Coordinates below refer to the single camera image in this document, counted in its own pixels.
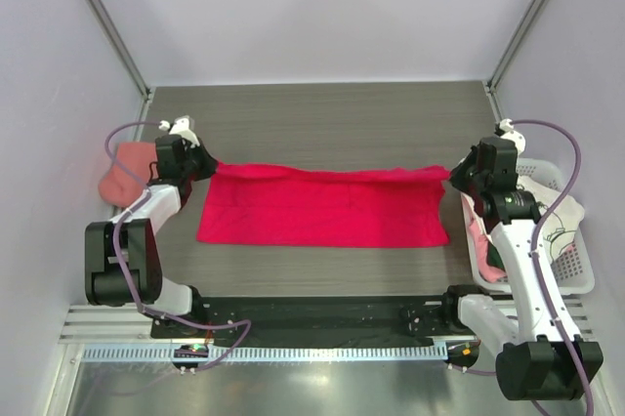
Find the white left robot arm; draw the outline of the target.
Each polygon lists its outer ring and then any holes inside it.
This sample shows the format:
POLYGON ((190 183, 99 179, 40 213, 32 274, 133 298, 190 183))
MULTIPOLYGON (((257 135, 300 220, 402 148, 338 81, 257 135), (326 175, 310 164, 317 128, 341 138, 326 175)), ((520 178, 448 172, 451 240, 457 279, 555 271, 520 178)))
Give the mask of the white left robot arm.
POLYGON ((112 155, 112 168, 137 186, 136 198, 85 229, 85 295, 94 306, 134 304, 195 337, 206 329, 208 313, 195 287, 164 276, 156 234, 185 207, 192 184, 215 175, 219 162, 197 137, 166 135, 138 147, 112 155))

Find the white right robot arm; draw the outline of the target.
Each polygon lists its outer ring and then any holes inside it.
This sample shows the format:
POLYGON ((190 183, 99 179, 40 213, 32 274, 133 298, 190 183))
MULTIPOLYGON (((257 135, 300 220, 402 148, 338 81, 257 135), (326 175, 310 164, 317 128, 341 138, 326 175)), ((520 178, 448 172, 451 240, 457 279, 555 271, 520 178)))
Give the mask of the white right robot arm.
POLYGON ((540 239, 534 196, 518 188, 518 150, 499 136, 483 138, 449 181, 474 202, 504 264, 517 315, 508 318, 492 297, 464 293, 440 309, 451 333, 470 328, 495 357, 508 400, 592 398, 590 383, 604 362, 601 347, 582 338, 570 317, 540 239))

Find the salmon pink t shirt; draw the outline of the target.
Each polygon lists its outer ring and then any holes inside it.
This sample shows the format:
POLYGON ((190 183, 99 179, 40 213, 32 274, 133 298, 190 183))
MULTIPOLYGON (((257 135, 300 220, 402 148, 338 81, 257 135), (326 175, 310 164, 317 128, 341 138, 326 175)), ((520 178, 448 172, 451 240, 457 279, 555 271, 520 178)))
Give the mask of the salmon pink t shirt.
POLYGON ((150 163, 156 161, 155 143, 122 143, 115 155, 140 180, 137 182, 113 164, 99 183, 99 195, 105 203, 125 209, 142 196, 144 186, 150 180, 150 163))

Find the bright pink t shirt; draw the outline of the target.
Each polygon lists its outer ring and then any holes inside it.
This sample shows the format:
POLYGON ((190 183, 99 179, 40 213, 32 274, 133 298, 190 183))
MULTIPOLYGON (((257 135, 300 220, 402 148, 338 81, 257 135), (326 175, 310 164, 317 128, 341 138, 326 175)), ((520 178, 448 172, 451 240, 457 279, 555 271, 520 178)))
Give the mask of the bright pink t shirt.
POLYGON ((354 172, 221 164, 196 238, 210 244, 433 248, 449 237, 439 214, 440 166, 354 172))

